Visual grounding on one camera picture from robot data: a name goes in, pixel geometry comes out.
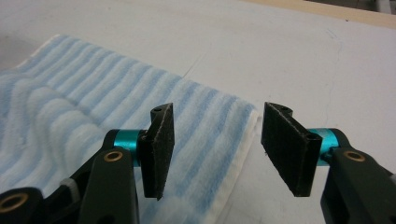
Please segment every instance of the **white surface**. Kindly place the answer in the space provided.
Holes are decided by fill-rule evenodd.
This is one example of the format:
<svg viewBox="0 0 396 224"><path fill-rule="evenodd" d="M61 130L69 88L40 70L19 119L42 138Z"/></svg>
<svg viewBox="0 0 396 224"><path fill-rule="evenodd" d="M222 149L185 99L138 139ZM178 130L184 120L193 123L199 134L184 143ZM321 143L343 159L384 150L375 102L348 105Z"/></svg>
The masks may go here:
<svg viewBox="0 0 396 224"><path fill-rule="evenodd" d="M55 34L73 35L238 95L287 105L306 128L334 127L396 171L396 31L234 0L0 2L0 69ZM257 138L218 223L323 223L293 198Z"/></svg>

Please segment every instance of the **towel fold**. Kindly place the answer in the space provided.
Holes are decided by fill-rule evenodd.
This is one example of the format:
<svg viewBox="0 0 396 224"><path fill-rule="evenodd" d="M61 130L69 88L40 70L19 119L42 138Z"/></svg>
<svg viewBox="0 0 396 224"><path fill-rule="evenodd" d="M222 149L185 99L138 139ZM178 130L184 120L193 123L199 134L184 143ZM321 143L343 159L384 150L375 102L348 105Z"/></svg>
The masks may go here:
<svg viewBox="0 0 396 224"><path fill-rule="evenodd" d="M250 103L67 35L0 73L0 192L58 188L110 129L147 129L174 103L175 148L160 201L143 197L142 223L213 223L226 203L259 116Z"/></svg>

